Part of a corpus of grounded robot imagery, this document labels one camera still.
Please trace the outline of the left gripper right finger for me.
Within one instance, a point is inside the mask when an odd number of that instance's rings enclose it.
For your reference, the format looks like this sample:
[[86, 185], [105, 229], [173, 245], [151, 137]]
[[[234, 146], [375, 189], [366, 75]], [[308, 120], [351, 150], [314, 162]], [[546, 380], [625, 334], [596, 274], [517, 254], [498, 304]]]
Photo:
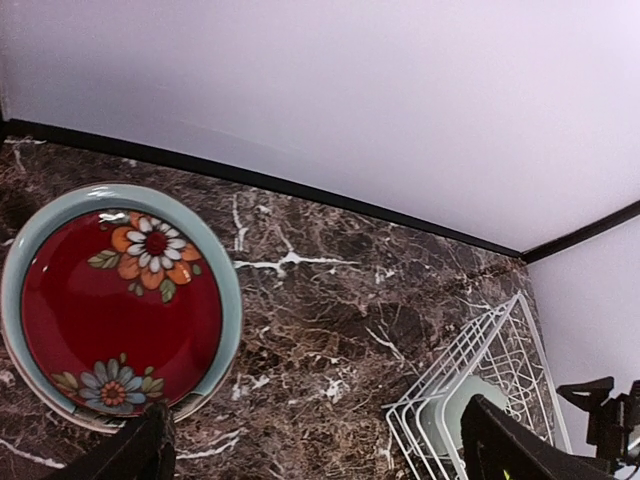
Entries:
[[611, 479], [612, 474], [543, 441], [477, 394], [461, 417], [469, 479]]

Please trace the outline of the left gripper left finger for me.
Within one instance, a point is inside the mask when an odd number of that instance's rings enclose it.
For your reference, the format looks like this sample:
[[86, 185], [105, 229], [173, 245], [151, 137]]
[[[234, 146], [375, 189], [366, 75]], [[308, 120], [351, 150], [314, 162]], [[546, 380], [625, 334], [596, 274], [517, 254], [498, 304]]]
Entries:
[[156, 402], [52, 478], [173, 479], [175, 464], [173, 416], [165, 402]]

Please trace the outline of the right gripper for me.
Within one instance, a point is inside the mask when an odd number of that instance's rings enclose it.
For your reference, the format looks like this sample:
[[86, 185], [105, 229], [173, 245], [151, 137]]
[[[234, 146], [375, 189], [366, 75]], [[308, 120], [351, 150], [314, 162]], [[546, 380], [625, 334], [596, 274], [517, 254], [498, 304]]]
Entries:
[[639, 381], [628, 393], [611, 397], [614, 377], [585, 383], [565, 384], [556, 393], [589, 413], [586, 442], [596, 447], [596, 456], [617, 463], [634, 463], [632, 434], [639, 426]]

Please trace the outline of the dark red floral bowl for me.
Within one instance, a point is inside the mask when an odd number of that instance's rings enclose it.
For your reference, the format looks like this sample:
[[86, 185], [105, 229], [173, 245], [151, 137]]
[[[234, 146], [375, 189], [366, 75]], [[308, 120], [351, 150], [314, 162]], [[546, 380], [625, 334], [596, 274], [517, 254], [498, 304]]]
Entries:
[[218, 349], [222, 306], [195, 244], [137, 211], [92, 212], [39, 247], [22, 290], [36, 365], [74, 404], [133, 416], [175, 404]]

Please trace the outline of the light teal plate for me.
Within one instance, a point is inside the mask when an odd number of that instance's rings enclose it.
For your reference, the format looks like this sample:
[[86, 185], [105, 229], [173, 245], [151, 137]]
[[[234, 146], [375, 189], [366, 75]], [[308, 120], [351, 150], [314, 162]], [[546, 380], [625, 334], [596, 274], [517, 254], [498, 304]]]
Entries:
[[85, 214], [113, 211], [137, 211], [168, 222], [195, 244], [211, 268], [220, 294], [222, 331], [209, 370], [191, 391], [207, 394], [223, 382], [239, 346], [243, 326], [239, 281], [221, 242], [196, 213], [170, 196], [142, 186], [98, 184], [73, 190], [42, 207], [22, 227], [6, 256], [1, 282], [2, 334], [12, 362], [37, 377], [40, 385], [46, 383], [49, 393], [56, 390], [36, 365], [24, 335], [24, 280], [39, 247], [59, 227]]

